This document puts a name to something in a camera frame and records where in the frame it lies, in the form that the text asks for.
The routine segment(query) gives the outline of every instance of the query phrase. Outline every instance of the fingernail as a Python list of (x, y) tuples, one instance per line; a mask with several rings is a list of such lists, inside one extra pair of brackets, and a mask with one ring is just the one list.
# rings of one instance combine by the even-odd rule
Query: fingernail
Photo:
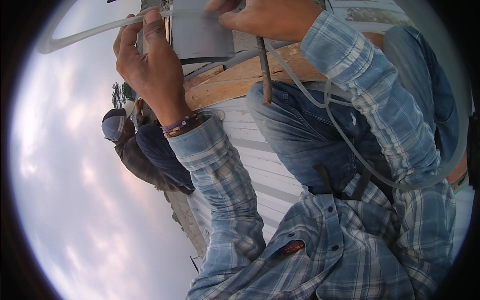
[(144, 17), (145, 23), (150, 24), (151, 22), (158, 20), (159, 16), (160, 14), (157, 11), (147, 12), (147, 14)]

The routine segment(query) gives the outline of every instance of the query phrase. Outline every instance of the blue plaid shirt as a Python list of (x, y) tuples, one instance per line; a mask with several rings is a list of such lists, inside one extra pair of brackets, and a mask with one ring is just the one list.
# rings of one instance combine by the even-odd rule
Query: blue plaid shirt
[[(439, 154), (397, 70), (362, 34), (322, 12), (301, 44), (304, 57), (353, 94), (393, 178), (422, 182), (437, 172)], [(170, 138), (179, 161), (212, 211), (210, 244), (188, 299), (427, 298), (452, 259), (455, 199), (446, 180), (429, 188), (394, 190), (391, 205), (372, 183), (361, 201), (312, 195), (300, 201), (265, 245), (262, 218), (247, 170), (220, 121), (208, 120)], [(351, 196), (355, 178), (345, 188)], [(283, 256), (293, 240), (305, 248)]]

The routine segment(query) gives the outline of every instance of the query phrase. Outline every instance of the blue jeans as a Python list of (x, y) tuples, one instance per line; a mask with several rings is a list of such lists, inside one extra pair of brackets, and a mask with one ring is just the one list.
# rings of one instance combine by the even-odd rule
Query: blue jeans
[(152, 124), (141, 126), (136, 140), (141, 151), (157, 169), (170, 177), (179, 187), (194, 189), (190, 172), (177, 160), (160, 126)]
[[(384, 54), (398, 69), (398, 82), (417, 101), (425, 122), (433, 129), (442, 161), (448, 161), (458, 141), (458, 119), (450, 85), (435, 54), (420, 32), (410, 26), (396, 25), (384, 36)], [(292, 84), (272, 82), (273, 97), (263, 106), (263, 85), (255, 84), (247, 94), (247, 106), (260, 132), (295, 178), (313, 194), (328, 193), (314, 169), (324, 166), (331, 190), (340, 193), (364, 166), (355, 157), (331, 123), (326, 110), (312, 104)], [(322, 91), (309, 90), (320, 103)], [(391, 180), (390, 169), (381, 154), (367, 120), (354, 108), (330, 103), (337, 123), (355, 148), (375, 164), (375, 169)], [(392, 199), (392, 188), (372, 177)]]

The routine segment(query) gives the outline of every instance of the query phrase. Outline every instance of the man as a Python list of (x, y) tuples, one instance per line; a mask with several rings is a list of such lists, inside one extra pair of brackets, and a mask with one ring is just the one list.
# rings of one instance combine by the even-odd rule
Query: man
[[(175, 157), (157, 122), (142, 115), (143, 103), (138, 98), (106, 113), (102, 120), (105, 138), (115, 144), (122, 163), (136, 177), (163, 191), (192, 194), (195, 188), (189, 171)], [(134, 108), (137, 134), (129, 118)]]
[[(391, 178), (402, 184), (423, 182), (438, 172), (433, 127), (440, 135), (440, 153), (447, 156), (452, 132), (442, 124), (455, 120), (456, 111), (443, 71), (418, 31), (393, 27), (384, 37), (384, 55), (311, 0), (251, 0), (242, 12), (229, 12), (236, 4), (212, 0), (207, 9), (225, 12), (220, 23), (228, 29), (301, 41), (303, 56), (352, 94), (355, 110), (331, 104), (332, 113), (373, 164), (384, 159)], [(157, 10), (142, 14), (143, 24), (119, 32), (117, 70), (162, 126), (177, 124), (193, 116), (184, 101), (181, 65)], [(142, 27), (149, 44), (146, 55), (134, 47)], [(393, 189), (393, 205), (372, 182), (357, 193), (363, 167), (325, 112), (289, 84), (274, 83), (267, 107), (261, 105), (262, 92), (256, 85), (248, 93), (251, 114), (302, 183), (300, 201), (266, 246), (251, 179), (219, 120), (206, 112), (173, 132), (168, 142), (212, 211), (210, 244), (187, 298), (431, 296), (452, 260), (455, 200), (448, 182), (421, 190)], [(323, 102), (323, 93), (311, 93)]]

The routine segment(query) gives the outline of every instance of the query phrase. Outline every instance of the bracelet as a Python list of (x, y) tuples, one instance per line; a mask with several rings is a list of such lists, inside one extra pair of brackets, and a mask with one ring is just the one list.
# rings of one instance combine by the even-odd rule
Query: bracelet
[(168, 138), (172, 133), (177, 132), (185, 127), (191, 126), (198, 119), (199, 119), (199, 116), (197, 114), (193, 114), (192, 117), (185, 116), (182, 120), (178, 121), (177, 123), (174, 123), (169, 126), (161, 127), (163, 131), (163, 135)]

